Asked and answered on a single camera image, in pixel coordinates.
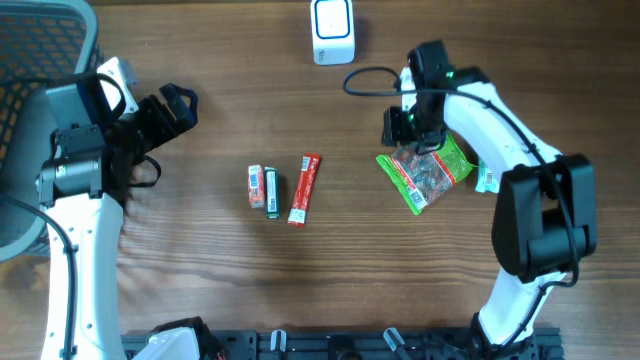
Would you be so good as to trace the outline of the green gummy candy bag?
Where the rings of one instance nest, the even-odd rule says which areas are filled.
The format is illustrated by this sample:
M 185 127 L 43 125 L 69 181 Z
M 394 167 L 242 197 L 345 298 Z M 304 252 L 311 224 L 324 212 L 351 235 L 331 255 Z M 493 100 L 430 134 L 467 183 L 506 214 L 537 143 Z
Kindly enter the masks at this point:
M 418 155 L 416 145 L 397 148 L 376 157 L 378 165 L 395 185 L 414 215 L 419 215 L 472 171 L 472 165 L 448 134 L 444 146 Z

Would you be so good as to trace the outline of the red stick packet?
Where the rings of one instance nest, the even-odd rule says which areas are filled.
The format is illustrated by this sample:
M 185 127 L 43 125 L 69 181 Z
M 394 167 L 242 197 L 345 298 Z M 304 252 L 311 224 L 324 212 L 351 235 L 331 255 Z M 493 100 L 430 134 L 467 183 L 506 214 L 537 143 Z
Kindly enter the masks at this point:
M 307 211 L 320 161 L 321 156 L 318 154 L 307 153 L 302 157 L 299 181 L 287 219 L 289 225 L 304 227 L 306 224 Z

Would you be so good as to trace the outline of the teal tissue packet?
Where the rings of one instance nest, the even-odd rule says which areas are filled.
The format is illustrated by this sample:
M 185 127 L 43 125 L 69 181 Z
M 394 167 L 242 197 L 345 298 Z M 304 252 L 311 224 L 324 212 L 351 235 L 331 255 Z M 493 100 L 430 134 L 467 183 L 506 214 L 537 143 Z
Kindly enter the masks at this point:
M 494 194 L 499 192 L 499 182 L 494 178 L 494 174 L 482 159 L 478 160 L 475 191 L 479 193 L 490 192 Z

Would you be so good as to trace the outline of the orange small box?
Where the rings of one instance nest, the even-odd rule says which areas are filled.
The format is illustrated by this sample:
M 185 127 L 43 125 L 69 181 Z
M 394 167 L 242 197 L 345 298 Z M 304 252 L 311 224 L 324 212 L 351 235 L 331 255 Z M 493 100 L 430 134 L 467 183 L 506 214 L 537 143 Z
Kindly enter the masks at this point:
M 248 195 L 252 208 L 263 208 L 265 205 L 264 171 L 261 165 L 248 167 Z

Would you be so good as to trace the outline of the dark green small box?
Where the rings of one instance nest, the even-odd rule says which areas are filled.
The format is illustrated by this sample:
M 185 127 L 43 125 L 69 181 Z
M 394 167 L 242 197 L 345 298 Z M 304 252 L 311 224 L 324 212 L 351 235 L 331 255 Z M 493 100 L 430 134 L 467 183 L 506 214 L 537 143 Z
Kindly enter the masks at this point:
M 268 219 L 280 218 L 279 176 L 276 168 L 265 168 L 266 180 L 266 216 Z

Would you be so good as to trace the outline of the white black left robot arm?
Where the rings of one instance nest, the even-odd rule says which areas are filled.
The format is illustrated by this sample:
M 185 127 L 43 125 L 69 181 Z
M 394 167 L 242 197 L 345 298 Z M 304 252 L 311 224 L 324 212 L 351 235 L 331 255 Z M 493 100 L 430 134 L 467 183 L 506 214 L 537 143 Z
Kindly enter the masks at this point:
M 129 103 L 112 76 L 56 82 L 45 98 L 56 122 L 37 187 L 50 241 L 44 359 L 123 359 L 118 242 L 132 169 L 198 122 L 197 94 L 173 83 Z

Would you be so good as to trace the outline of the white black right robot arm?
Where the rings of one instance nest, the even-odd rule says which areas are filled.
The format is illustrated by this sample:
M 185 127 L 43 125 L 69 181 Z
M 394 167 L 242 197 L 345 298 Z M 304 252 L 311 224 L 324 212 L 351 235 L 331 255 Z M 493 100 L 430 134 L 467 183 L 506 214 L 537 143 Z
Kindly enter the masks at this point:
M 407 61 L 391 92 L 402 104 L 386 111 L 381 141 L 433 154 L 455 132 L 498 180 L 491 241 L 500 271 L 467 349 L 484 358 L 521 352 L 549 293 L 574 286 L 580 260 L 595 251 L 594 168 L 536 136 L 479 68 L 450 63 L 442 41 L 418 45 Z

